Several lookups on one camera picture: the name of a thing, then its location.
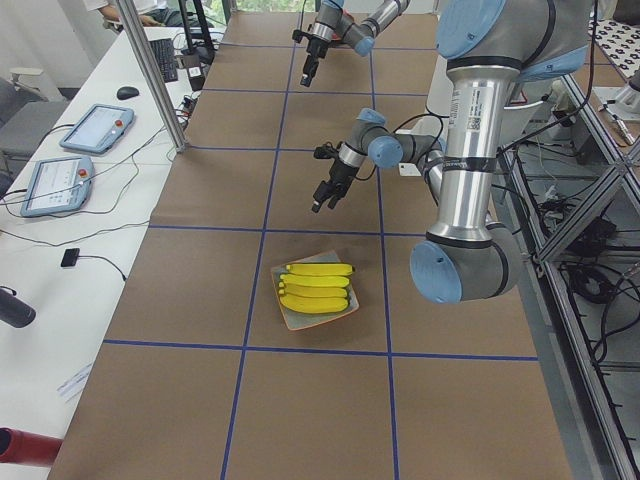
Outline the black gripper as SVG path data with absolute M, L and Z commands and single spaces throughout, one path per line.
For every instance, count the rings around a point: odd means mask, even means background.
M 318 37 L 310 37 L 306 48 L 307 58 L 303 66 L 303 75 L 300 80 L 302 86 L 310 86 L 313 75 L 316 74 L 319 61 L 324 59 L 330 42 Z
M 333 210 L 337 203 L 346 196 L 358 171 L 358 167 L 345 164 L 341 160 L 335 160 L 329 170 L 329 179 L 321 181 L 314 192 L 311 210 L 318 213 L 325 201 L 328 201 L 327 207 Z

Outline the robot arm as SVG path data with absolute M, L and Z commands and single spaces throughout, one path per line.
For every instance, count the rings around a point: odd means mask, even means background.
M 314 207 L 334 207 L 365 160 L 381 168 L 415 164 L 438 205 L 436 222 L 411 253 L 416 289 L 435 303 L 499 296 L 518 281 L 513 235 L 489 217 L 504 108 L 514 86 L 579 69 L 587 54 L 589 1 L 452 1 L 440 16 L 436 47 L 452 84 L 444 142 L 396 134 L 363 109 L 333 153 Z
M 308 40 L 300 84 L 309 87 L 316 75 L 319 61 L 326 57 L 330 48 L 347 45 L 358 55 L 367 56 L 374 47 L 375 39 L 408 8 L 409 1 L 386 0 L 377 10 L 357 23 L 344 8 L 343 1 L 322 1 L 314 22 L 307 30 L 295 29 L 292 39 L 301 43 Z

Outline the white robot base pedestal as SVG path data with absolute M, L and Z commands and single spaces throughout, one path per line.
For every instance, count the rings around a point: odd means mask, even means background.
M 438 138 L 441 150 L 446 149 L 448 117 L 443 114 L 424 114 L 415 115 L 404 121 L 396 128 L 397 133 L 432 135 Z M 401 176 L 420 176 L 421 173 L 416 163 L 402 162 L 398 166 Z

